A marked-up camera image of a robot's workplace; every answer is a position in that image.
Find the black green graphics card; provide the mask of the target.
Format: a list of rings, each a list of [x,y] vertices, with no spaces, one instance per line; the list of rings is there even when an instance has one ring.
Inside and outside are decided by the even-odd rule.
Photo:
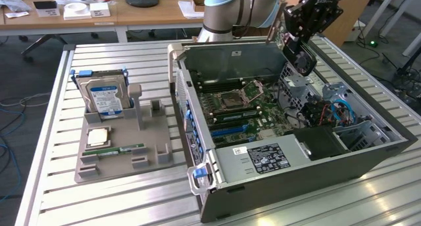
[[[309,39],[293,37],[286,31],[285,22],[282,19],[276,19],[265,40],[266,43],[274,43],[281,50],[288,63],[301,76],[308,76],[316,68],[316,54],[308,45]]]

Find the white paper stack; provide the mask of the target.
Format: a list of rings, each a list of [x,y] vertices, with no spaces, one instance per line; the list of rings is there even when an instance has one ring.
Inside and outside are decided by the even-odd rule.
[[[196,11],[190,1],[178,1],[178,8],[186,19],[202,19],[204,12]]]

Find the RAM slot with black latches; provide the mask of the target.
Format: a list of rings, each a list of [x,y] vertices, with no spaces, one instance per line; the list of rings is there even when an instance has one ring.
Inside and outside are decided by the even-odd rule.
[[[240,90],[242,87],[240,86],[240,87],[228,87],[228,86],[222,86],[222,87],[216,87],[216,86],[213,86],[213,87],[205,87],[205,86],[202,86],[201,88],[200,88],[200,92],[201,93],[205,93],[205,94],[208,94],[208,93],[221,93],[221,92],[229,92],[229,91],[233,91],[233,90]]]
[[[238,80],[226,80],[226,81],[218,81],[218,82],[197,82],[198,86],[241,86],[242,82]]]

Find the grey parts rack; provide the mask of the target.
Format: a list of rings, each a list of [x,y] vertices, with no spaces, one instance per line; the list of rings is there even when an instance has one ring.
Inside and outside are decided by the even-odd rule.
[[[123,111],[123,117],[100,120],[96,113],[84,115],[80,147],[75,168],[75,182],[99,181],[161,170],[174,165],[165,108],[159,99],[140,104],[145,96],[139,83],[128,86],[133,107]],[[108,129],[108,142],[88,147],[88,132]],[[143,143],[132,152],[119,155],[83,156],[83,152]]]

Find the hard disk with blue rails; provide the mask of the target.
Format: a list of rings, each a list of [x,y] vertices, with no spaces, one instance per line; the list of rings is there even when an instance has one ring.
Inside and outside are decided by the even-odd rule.
[[[69,75],[81,93],[88,113],[97,113],[103,120],[123,117],[123,111],[132,108],[127,69],[71,70]]]

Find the flat white box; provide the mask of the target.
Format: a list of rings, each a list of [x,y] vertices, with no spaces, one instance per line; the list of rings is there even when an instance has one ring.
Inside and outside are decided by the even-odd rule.
[[[65,21],[68,21],[68,20],[80,20],[80,19],[91,19],[92,18],[89,11],[76,12],[76,11],[69,11],[69,10],[64,11],[63,17],[64,17]]]

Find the grey power supply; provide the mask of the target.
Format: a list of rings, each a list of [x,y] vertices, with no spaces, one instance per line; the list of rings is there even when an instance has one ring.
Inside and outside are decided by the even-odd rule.
[[[292,134],[218,148],[213,155],[229,184],[310,163],[308,153]]]

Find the perforated metal disk bay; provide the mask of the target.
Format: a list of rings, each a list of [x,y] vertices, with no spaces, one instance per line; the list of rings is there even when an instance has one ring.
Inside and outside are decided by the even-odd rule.
[[[309,100],[321,98],[325,82],[316,72],[301,76],[293,68],[285,67],[280,78],[282,94],[290,106],[301,108]]]

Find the small paper label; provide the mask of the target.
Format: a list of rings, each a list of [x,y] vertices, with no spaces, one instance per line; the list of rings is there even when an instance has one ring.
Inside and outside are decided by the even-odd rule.
[[[23,16],[28,16],[29,13],[27,11],[24,11],[24,12],[5,13],[4,15],[7,16],[8,19],[12,19],[12,18],[19,18],[19,17],[23,17]]]

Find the wooden desk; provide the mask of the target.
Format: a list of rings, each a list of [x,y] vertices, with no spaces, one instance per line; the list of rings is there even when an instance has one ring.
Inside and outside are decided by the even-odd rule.
[[[149,8],[136,8],[125,0],[113,0],[109,6],[111,16],[81,20],[64,20],[63,16],[39,17],[35,1],[23,0],[31,7],[29,15],[7,18],[11,10],[0,8],[0,36],[28,36],[44,34],[71,34],[88,32],[115,32],[117,41],[127,43],[129,30],[200,28],[202,19],[184,17],[178,2],[181,0],[159,0],[159,5]]]

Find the silver CPU chip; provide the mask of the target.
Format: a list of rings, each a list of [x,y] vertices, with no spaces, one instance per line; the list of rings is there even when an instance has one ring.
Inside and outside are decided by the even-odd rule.
[[[88,132],[88,147],[103,146],[108,142],[108,129],[92,129]]]

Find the green motherboard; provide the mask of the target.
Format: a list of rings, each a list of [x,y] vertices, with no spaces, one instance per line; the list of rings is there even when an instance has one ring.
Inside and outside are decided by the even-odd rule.
[[[253,80],[254,79],[241,80],[242,85],[245,86]],[[273,90],[264,85],[264,81],[261,79],[256,80],[260,81],[262,84],[264,93],[256,99],[249,101],[248,98],[244,96],[242,86],[242,88],[237,91],[240,91],[244,100],[244,107],[232,110],[218,110],[216,103],[213,101],[213,94],[216,93],[201,93],[200,86],[196,86],[197,97],[208,127],[214,124],[213,117],[218,114],[236,113],[244,111],[260,111],[258,117],[246,119],[249,121],[249,124],[248,129],[244,133],[212,137],[214,146],[217,148],[262,140],[258,135],[261,130],[273,129],[280,137],[294,128],[288,120],[285,111],[280,107],[277,99],[274,98]]]

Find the green RAM stick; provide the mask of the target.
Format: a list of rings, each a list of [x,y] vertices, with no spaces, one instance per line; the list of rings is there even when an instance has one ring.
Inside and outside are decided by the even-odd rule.
[[[135,148],[144,147],[145,145],[143,143],[124,146],[124,147],[112,147],[112,148],[105,148],[105,149],[99,149],[99,150],[91,150],[83,152],[83,156],[93,155],[97,154],[99,156],[108,156],[108,155],[119,155],[119,154],[127,154],[132,152]]]
[[[250,119],[260,116],[260,111],[244,111],[236,113],[218,114],[213,117],[213,123],[222,123],[236,120]]]

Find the wooden cabinet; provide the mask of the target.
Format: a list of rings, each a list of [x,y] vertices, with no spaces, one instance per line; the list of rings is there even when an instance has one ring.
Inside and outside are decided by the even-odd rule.
[[[296,5],[298,0],[285,0],[289,5]],[[344,13],[322,32],[324,36],[338,46],[345,42],[352,28],[369,0],[341,0],[338,6],[344,9]]]

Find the long black expansion slot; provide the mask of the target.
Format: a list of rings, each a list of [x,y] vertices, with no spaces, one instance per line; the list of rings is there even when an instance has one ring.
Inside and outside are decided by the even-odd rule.
[[[249,124],[248,120],[222,122],[222,123],[213,124],[212,126],[209,126],[209,131],[242,127],[244,125],[248,125],[248,124]]]

